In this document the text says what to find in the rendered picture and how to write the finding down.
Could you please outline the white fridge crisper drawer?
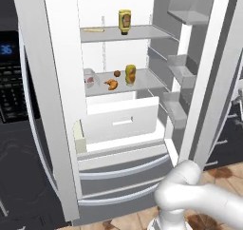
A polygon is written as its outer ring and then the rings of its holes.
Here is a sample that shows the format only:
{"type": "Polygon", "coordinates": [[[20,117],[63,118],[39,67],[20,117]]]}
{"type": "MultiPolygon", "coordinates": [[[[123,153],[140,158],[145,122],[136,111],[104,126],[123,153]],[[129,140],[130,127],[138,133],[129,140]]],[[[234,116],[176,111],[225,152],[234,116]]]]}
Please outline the white fridge crisper drawer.
{"type": "Polygon", "coordinates": [[[158,111],[158,97],[91,105],[81,119],[84,137],[93,144],[152,133],[158,111]]]}

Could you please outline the grey glass fridge shelf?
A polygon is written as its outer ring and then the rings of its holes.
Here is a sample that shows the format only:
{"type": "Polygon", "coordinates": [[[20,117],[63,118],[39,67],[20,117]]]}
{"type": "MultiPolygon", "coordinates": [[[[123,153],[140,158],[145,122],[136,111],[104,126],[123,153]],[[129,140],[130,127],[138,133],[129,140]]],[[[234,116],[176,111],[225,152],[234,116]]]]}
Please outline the grey glass fridge shelf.
{"type": "Polygon", "coordinates": [[[101,73],[95,72],[94,86],[85,88],[85,96],[90,97],[159,87],[165,87],[165,83],[163,83],[149,68],[139,68],[136,71],[135,83],[132,86],[126,83],[124,70],[121,71],[120,77],[115,77],[113,71],[101,73]],[[118,81],[118,87],[114,90],[109,90],[109,85],[104,83],[110,79],[118,81]]]}
{"type": "Polygon", "coordinates": [[[90,32],[80,29],[82,43],[115,42],[145,39],[172,39],[178,38],[154,25],[132,26],[127,35],[122,35],[118,27],[105,27],[103,32],[90,32]]]}

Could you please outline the clear tupperware with red food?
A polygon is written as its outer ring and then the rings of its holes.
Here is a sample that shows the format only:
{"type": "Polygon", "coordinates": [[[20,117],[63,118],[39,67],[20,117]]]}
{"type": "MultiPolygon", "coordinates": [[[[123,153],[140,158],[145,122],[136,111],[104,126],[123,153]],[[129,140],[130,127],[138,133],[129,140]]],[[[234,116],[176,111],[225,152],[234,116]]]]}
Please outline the clear tupperware with red food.
{"type": "Polygon", "coordinates": [[[86,88],[91,88],[95,83],[95,72],[92,68],[84,69],[84,83],[86,88]]]}

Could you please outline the white fridge door with bins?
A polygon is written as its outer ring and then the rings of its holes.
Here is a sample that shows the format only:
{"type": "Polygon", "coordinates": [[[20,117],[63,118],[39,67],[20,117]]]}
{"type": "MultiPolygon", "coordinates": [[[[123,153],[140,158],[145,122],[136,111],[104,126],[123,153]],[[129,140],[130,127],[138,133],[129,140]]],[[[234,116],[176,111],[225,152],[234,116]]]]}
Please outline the white fridge door with bins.
{"type": "Polygon", "coordinates": [[[243,61],[243,0],[171,0],[182,23],[178,53],[167,59],[179,89],[163,95],[164,134],[173,165],[203,167],[231,107],[243,61]]]}

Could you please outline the white fridge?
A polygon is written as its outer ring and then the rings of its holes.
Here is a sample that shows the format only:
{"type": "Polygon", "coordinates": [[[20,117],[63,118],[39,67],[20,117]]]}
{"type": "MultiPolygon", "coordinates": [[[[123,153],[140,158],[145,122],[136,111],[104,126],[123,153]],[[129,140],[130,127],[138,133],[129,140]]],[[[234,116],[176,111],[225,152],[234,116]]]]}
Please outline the white fridge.
{"type": "MultiPolygon", "coordinates": [[[[152,169],[114,179],[82,180],[81,170],[94,169],[118,163],[168,153],[164,134],[168,112],[163,95],[179,89],[178,80],[168,67],[167,59],[178,53],[182,23],[168,13],[171,0],[47,0],[51,39],[64,109],[66,135],[71,152],[77,198],[101,193],[135,183],[147,182],[167,174],[172,168],[160,165],[152,169]],[[131,27],[154,25],[169,32],[172,39],[145,39],[115,42],[82,43],[80,29],[119,27],[119,10],[131,10],[131,27]],[[149,68],[165,87],[130,92],[85,96],[84,69],[96,73],[126,69],[127,65],[149,68]],[[116,140],[89,144],[86,152],[78,154],[75,148],[73,126],[87,115],[91,105],[159,98],[156,130],[116,140]]],[[[109,220],[153,206],[154,192],[141,198],[117,204],[79,207],[76,225],[109,220]]]]}

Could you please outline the golden croissant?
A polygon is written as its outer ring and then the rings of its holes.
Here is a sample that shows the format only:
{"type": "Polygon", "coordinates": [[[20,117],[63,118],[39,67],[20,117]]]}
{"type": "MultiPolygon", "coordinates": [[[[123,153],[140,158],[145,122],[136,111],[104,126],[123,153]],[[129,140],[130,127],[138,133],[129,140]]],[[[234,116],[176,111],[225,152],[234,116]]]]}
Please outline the golden croissant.
{"type": "Polygon", "coordinates": [[[114,79],[110,79],[104,82],[106,85],[109,85],[109,90],[114,90],[118,87],[118,81],[114,79]]]}

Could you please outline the yellow jar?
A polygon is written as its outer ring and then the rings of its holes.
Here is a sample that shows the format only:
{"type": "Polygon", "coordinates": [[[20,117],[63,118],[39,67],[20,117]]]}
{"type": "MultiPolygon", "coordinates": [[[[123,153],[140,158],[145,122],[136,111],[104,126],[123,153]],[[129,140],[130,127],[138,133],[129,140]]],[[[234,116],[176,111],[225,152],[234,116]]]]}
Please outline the yellow jar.
{"type": "Polygon", "coordinates": [[[136,79],[136,66],[127,65],[125,69],[125,81],[127,84],[134,84],[136,79]]]}

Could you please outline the pale cream block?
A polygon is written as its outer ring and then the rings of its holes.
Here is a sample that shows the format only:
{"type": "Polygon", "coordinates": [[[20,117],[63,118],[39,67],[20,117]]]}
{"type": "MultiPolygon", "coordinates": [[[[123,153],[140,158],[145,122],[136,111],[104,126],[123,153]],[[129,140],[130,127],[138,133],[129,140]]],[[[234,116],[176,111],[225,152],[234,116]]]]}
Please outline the pale cream block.
{"type": "Polygon", "coordinates": [[[76,152],[78,154],[86,152],[86,140],[83,135],[82,126],[80,121],[76,121],[73,126],[73,136],[75,142],[76,152]]]}

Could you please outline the grey freezer drawer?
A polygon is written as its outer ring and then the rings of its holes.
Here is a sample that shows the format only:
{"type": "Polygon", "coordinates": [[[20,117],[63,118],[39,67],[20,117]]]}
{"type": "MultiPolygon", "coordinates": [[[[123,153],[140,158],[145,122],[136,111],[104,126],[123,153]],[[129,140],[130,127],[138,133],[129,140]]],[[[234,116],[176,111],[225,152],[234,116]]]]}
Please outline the grey freezer drawer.
{"type": "Polygon", "coordinates": [[[82,180],[114,179],[137,174],[160,165],[165,165],[166,168],[173,167],[168,153],[135,160],[133,162],[118,163],[94,169],[81,170],[79,175],[82,180]]]}
{"type": "Polygon", "coordinates": [[[81,200],[78,200],[78,204],[82,206],[101,206],[132,201],[154,192],[164,177],[165,174],[147,182],[135,183],[101,193],[86,195],[81,200]]]}

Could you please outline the yellow mustard bottle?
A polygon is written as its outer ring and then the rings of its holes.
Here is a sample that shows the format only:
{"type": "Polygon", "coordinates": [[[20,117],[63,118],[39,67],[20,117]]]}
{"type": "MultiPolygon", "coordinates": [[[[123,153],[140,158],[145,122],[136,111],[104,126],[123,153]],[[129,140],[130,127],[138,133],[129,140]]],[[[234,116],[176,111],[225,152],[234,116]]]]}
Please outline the yellow mustard bottle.
{"type": "Polygon", "coordinates": [[[119,10],[119,29],[122,35],[127,35],[131,28],[131,10],[119,10]]]}

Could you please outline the dark cabinet run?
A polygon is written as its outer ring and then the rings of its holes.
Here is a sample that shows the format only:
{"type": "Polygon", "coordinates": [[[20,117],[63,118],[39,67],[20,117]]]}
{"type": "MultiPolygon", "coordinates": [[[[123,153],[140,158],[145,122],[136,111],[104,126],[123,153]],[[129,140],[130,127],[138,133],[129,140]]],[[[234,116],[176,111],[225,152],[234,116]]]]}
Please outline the dark cabinet run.
{"type": "Polygon", "coordinates": [[[204,169],[243,162],[243,68],[226,122],[204,169]]]}

